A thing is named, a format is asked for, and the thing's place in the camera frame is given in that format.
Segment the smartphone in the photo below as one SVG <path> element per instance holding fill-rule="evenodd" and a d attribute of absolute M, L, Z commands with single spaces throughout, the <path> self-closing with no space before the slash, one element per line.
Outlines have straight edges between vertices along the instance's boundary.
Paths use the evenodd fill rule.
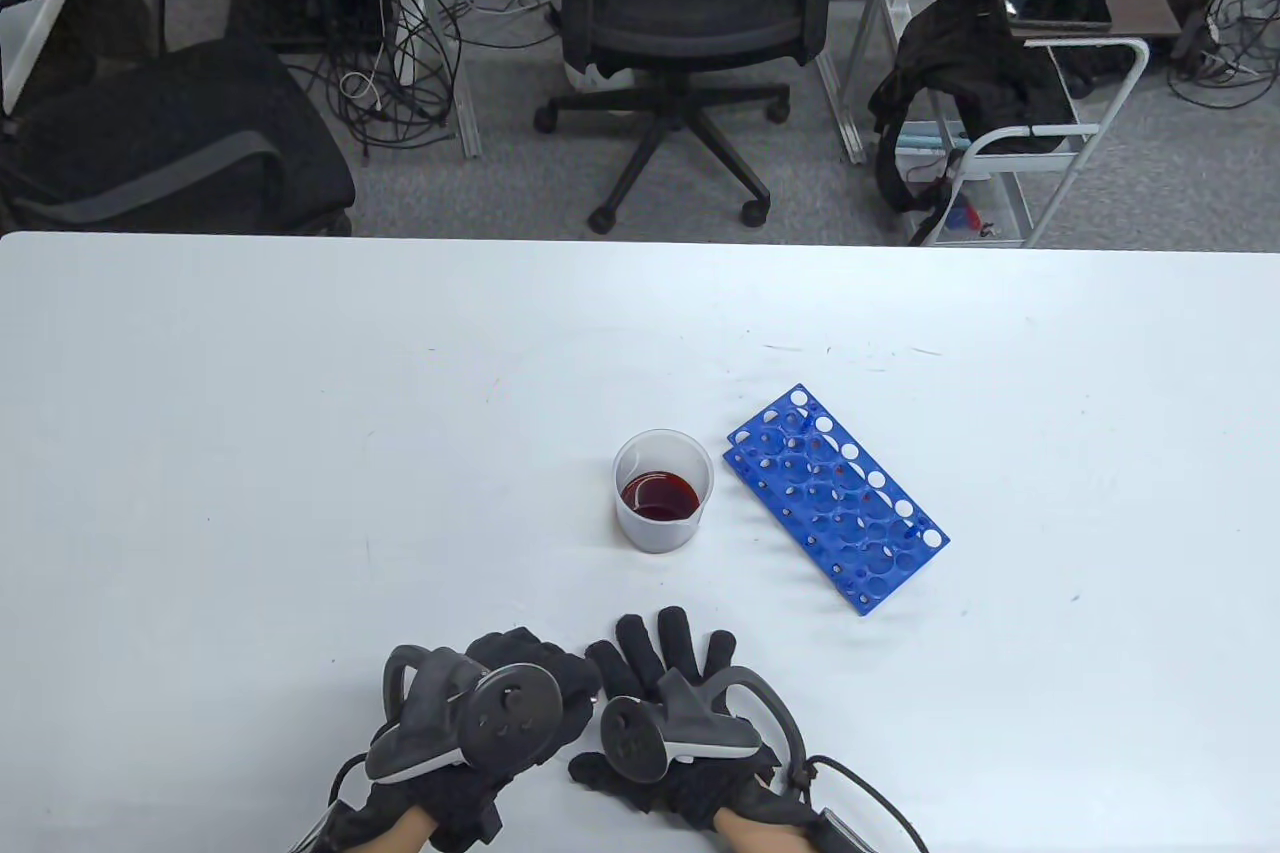
<path fill-rule="evenodd" d="M 1005 0 L 1005 15 L 1029 29 L 1111 29 L 1107 0 Z"/>

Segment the black bag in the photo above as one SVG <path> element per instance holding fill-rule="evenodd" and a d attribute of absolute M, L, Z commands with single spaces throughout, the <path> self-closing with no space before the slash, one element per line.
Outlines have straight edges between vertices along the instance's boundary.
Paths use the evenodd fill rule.
<path fill-rule="evenodd" d="M 951 201 L 945 175 L 915 195 L 897 169 L 897 140 L 920 90 L 955 97 L 970 141 L 1006 126 L 1075 122 L 1071 102 L 1047 49 L 1024 47 L 1010 35 L 1000 0 L 938 0 L 915 15 L 897 47 L 893 70 L 870 99 L 876 132 L 876 184 L 897 213 L 932 210 L 911 245 L 937 227 Z M 998 152 L 1052 152 L 1061 136 L 1000 140 Z"/>

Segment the hand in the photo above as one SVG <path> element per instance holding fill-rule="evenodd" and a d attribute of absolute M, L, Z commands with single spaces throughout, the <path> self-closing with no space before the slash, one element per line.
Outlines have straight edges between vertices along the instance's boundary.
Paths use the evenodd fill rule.
<path fill-rule="evenodd" d="M 594 663 L 563 652 L 554 643 L 540 642 L 524 626 L 481 637 L 467 647 L 466 654 L 490 670 L 512 663 L 534 663 L 559 684 L 564 711 L 561 724 L 545 749 L 529 766 L 547 762 L 561 747 L 580 738 L 591 719 L 594 697 L 600 689 L 600 675 Z M 436 825 L 431 845 L 444 853 L 461 853 L 476 840 L 488 843 L 502 829 L 494 800 L 512 779 L 513 775 L 497 776 L 462 763 L 404 783 L 374 784 L 364 809 L 334 817 L 329 831 L 330 845 L 343 850 L 366 843 L 389 830 L 403 812 L 419 807 Z"/>
<path fill-rule="evenodd" d="M 667 607 L 658 613 L 660 660 L 653 649 L 644 620 L 635 613 L 618 620 L 617 638 L 617 647 L 600 640 L 586 649 L 589 660 L 599 666 L 605 695 L 636 697 L 650 702 L 658 702 L 658 680 L 668 669 L 680 670 L 685 679 L 698 686 L 730 665 L 737 646 L 732 633 L 717 630 L 707 644 L 707 658 L 699 671 L 689 617 L 678 606 Z M 724 697 L 717 697 L 713 708 L 728 715 Z M 695 830 L 710 830 L 714 829 L 716 813 L 736 806 L 742 793 L 764 792 L 777 767 L 777 756 L 765 745 L 755 756 L 742 760 L 675 762 L 658 783 L 627 780 L 613 770 L 603 753 L 581 753 L 573 757 L 568 774 L 588 789 L 620 797 L 645 813 L 662 806 Z"/>

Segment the red liquid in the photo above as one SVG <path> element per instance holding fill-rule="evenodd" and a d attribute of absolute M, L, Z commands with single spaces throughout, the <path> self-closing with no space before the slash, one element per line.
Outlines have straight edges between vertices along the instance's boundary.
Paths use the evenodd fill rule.
<path fill-rule="evenodd" d="M 622 491 L 622 502 L 646 520 L 687 520 L 698 511 L 698 493 L 675 473 L 641 473 Z"/>

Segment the chair seat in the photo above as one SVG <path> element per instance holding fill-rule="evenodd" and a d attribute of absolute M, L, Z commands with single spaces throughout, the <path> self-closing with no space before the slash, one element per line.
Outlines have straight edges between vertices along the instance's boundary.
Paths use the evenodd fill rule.
<path fill-rule="evenodd" d="M 262 209 L 253 159 L 96 228 L 301 232 L 355 202 L 324 119 L 274 53 L 242 38 L 170 53 L 37 104 L 5 149 L 22 181 L 10 191 L 46 202 L 87 199 L 242 131 L 265 134 L 283 158 L 280 209 Z"/>

